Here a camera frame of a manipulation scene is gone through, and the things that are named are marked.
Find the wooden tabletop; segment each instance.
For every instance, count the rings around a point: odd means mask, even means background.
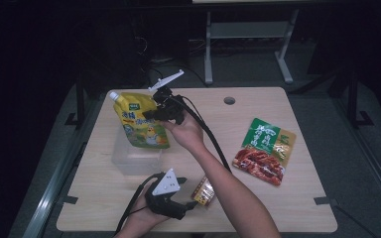
[[[125,90],[149,93],[148,90]],[[337,224],[328,204],[316,205],[315,197],[325,193],[318,178],[303,134],[299,128],[285,91],[279,87],[173,88],[173,94],[189,98],[214,134],[222,152],[231,164],[243,142],[252,120],[257,117],[297,135],[296,143],[284,174],[275,187],[235,167],[233,174],[242,180],[266,205],[280,232],[333,232]],[[235,103],[227,105],[225,97]],[[57,227],[62,231],[114,231],[138,185],[147,176],[125,176],[112,163],[123,127],[106,96],[87,147],[72,182],[68,196],[77,197],[76,204],[65,203]],[[191,201],[191,193],[204,173],[189,152],[168,134],[171,147],[163,151],[163,171],[175,170],[177,177],[188,180],[172,200]],[[217,155],[205,135],[208,148]],[[217,199],[205,208],[197,206],[182,220],[170,219],[155,227],[163,232],[234,232]]]

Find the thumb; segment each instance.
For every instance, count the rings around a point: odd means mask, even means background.
[[[160,121],[160,124],[164,126],[169,131],[172,131],[173,128],[175,128],[176,124],[170,122],[170,121]]]

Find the person's left hand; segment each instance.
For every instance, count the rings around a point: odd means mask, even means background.
[[[122,227],[119,233],[116,234],[115,237],[141,237],[148,233],[156,225],[170,218],[168,216],[156,214],[152,212],[149,207],[147,207],[145,192],[147,192],[148,188],[149,186],[144,187],[141,195],[138,197],[135,205],[132,207],[131,214],[128,216],[125,225]]]

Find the brand logo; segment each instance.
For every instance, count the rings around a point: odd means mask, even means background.
[[[136,111],[139,109],[140,109],[139,103],[129,103],[129,110],[130,111]]]

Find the yellow pouch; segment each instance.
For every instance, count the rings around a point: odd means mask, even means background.
[[[110,97],[115,101],[113,108],[132,146],[153,149],[170,147],[166,129],[158,121],[146,119],[142,114],[157,109],[151,95],[134,92],[122,92],[118,95],[111,92]]]

